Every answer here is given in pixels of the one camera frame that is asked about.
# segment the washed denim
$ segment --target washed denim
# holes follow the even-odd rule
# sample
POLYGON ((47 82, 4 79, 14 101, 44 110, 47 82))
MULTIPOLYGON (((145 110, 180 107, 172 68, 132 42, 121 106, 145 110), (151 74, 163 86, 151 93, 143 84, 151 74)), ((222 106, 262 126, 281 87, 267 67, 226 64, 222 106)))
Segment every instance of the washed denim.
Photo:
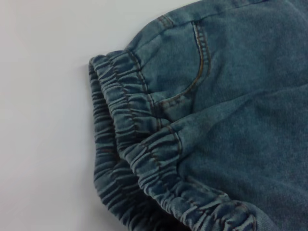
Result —
POLYGON ((89 64, 94 182, 131 231, 308 231, 308 2, 203 0, 89 64))

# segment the shirred fabric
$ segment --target shirred fabric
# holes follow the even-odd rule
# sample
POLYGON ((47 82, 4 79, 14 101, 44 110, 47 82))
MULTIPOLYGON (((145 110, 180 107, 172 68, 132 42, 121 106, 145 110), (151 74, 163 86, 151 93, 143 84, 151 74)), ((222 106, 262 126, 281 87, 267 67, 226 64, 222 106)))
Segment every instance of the shirred fabric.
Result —
POLYGON ((203 0, 90 60, 103 204, 131 231, 308 231, 308 5, 203 0))

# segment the jeans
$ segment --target jeans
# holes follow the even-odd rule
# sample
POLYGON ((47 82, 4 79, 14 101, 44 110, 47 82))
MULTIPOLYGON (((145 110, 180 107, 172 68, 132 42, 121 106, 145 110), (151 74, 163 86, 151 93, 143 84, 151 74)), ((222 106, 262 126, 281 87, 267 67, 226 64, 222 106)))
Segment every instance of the jeans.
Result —
POLYGON ((308 231, 308 4, 203 0, 90 60, 94 183, 131 231, 308 231))

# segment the white backdrop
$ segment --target white backdrop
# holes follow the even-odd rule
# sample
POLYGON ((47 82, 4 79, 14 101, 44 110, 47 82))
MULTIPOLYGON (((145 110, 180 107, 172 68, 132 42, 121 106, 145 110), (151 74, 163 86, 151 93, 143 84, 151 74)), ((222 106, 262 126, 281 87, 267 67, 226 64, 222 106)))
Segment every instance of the white backdrop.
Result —
POLYGON ((193 0, 0 0, 0 230, 124 231, 92 183, 88 60, 193 0))

